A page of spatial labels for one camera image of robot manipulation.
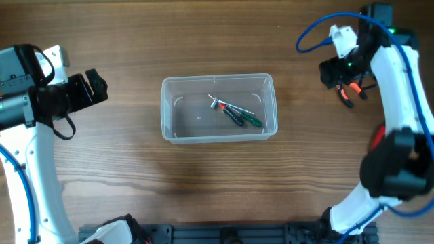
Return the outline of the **orange black pliers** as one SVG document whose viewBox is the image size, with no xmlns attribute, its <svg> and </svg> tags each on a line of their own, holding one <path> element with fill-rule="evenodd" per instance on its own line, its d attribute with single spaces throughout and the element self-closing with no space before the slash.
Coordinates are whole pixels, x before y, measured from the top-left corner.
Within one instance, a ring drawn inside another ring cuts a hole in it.
<svg viewBox="0 0 434 244">
<path fill-rule="evenodd" d="M 343 102 L 343 104 L 346 107 L 353 108 L 354 104 L 351 102 L 351 100 L 347 96 L 347 93 L 346 93 L 345 88 L 344 88 L 345 85 L 350 87 L 354 92 L 356 92 L 362 100 L 367 99 L 366 93 L 362 90 L 361 86 L 358 85 L 357 83 L 355 83 L 355 82 L 347 82 L 347 83 L 340 82 L 336 85 L 336 91 L 338 93 L 339 98 L 341 99 L 341 101 Z"/>
</svg>

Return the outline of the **red handled cutters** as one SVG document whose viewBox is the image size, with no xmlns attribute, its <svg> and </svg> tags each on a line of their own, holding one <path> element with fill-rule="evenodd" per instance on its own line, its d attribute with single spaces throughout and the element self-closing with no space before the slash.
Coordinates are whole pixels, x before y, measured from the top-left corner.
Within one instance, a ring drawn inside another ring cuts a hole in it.
<svg viewBox="0 0 434 244">
<path fill-rule="evenodd" d="M 382 123 L 374 129 L 372 135 L 370 136 L 370 140 L 368 142 L 368 152 L 374 150 L 381 143 L 384 137 L 385 137 L 385 124 Z"/>
</svg>

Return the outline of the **clear plastic container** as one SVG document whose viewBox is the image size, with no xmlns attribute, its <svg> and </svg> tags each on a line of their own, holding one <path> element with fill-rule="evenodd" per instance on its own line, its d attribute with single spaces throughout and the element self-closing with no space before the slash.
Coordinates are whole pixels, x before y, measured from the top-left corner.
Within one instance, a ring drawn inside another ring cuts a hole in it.
<svg viewBox="0 0 434 244">
<path fill-rule="evenodd" d="M 172 144 L 266 140 L 278 131 L 272 76 L 169 77 L 161 88 L 161 130 Z"/>
</svg>

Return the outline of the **green handled screwdriver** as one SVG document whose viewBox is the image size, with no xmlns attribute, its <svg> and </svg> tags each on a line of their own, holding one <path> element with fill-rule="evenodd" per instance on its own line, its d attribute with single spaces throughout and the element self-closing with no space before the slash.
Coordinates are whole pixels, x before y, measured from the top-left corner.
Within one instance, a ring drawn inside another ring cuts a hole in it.
<svg viewBox="0 0 434 244">
<path fill-rule="evenodd" d="M 239 114 L 239 116 L 240 116 L 242 119 L 248 121 L 248 122 L 249 122 L 250 124 L 252 124 L 253 126 L 255 126 L 255 127 L 262 127 L 262 126 L 263 126 L 262 121 L 260 121 L 260 120 L 257 119 L 256 117 L 253 117 L 253 116 L 251 116 L 251 115 L 249 115 L 249 114 L 247 114 L 247 113 L 245 113 L 245 112 L 242 112 L 242 111 L 240 111 L 240 110 L 238 110 L 237 108 L 234 108 L 234 107 L 232 107 L 232 106 L 228 106 L 228 107 L 231 108 L 231 109 L 233 109 L 236 113 Z"/>
</svg>

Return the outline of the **black orange screwdriver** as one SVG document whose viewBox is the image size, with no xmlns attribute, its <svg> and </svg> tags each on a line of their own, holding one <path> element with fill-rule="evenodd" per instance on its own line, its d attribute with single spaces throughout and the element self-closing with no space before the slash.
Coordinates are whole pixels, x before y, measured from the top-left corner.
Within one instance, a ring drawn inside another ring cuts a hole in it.
<svg viewBox="0 0 434 244">
<path fill-rule="evenodd" d="M 226 114 L 228 117 L 231 118 L 231 120 L 238 126 L 242 127 L 244 126 L 244 120 L 237 115 L 233 110 L 231 110 L 227 105 L 224 104 L 217 104 L 213 109 L 219 108 L 224 114 Z"/>
</svg>

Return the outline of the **small silver wrench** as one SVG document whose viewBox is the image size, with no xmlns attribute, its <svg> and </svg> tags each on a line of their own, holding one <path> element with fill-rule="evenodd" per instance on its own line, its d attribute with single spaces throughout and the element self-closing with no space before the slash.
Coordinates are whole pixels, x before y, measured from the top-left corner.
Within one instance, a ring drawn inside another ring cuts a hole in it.
<svg viewBox="0 0 434 244">
<path fill-rule="evenodd" d="M 234 108 L 235 110 L 239 110 L 239 111 L 242 111 L 242 112 L 244 112 L 244 113 L 247 113 L 247 114 L 250 114 L 250 115 L 254 115 L 254 112 L 252 112 L 252 111 L 250 111 L 250 110 L 247 110 L 247 109 L 244 109 L 244 108 L 241 108 L 241 107 L 235 106 L 235 105 L 233 105 L 233 104 L 229 104 L 229 103 L 224 102 L 223 100 L 220 100 L 220 99 L 218 99 L 218 98 L 214 98 L 214 97 L 212 97 L 212 99 L 213 99 L 213 102 L 212 102 L 212 104 L 211 104 L 211 107 L 212 107 L 212 108 L 214 108 L 217 104 L 224 104 L 224 105 L 230 106 L 231 108 Z"/>
</svg>

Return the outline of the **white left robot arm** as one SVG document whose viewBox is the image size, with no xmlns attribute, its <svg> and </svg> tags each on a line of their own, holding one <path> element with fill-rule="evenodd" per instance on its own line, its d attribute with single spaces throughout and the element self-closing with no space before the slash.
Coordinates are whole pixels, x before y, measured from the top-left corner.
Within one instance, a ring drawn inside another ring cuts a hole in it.
<svg viewBox="0 0 434 244">
<path fill-rule="evenodd" d="M 1 50 L 1 161 L 17 243 L 78 243 L 54 163 L 56 120 L 104 102 L 106 81 L 94 69 L 68 76 L 60 46 Z"/>
</svg>

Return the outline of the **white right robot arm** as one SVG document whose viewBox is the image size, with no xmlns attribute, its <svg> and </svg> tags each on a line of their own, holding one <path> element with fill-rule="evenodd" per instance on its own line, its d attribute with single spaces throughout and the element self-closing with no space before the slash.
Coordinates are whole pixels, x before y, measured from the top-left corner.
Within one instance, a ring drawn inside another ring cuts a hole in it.
<svg viewBox="0 0 434 244">
<path fill-rule="evenodd" d="M 343 243 L 360 235 L 384 211 L 433 189 L 433 115 L 418 68 L 416 37 L 393 25 L 393 7 L 373 3 L 356 13 L 359 29 L 332 26 L 328 41 L 337 55 L 319 65 L 321 82 L 338 91 L 374 78 L 382 99 L 384 127 L 361 162 L 359 184 L 317 222 L 318 241 Z"/>
</svg>

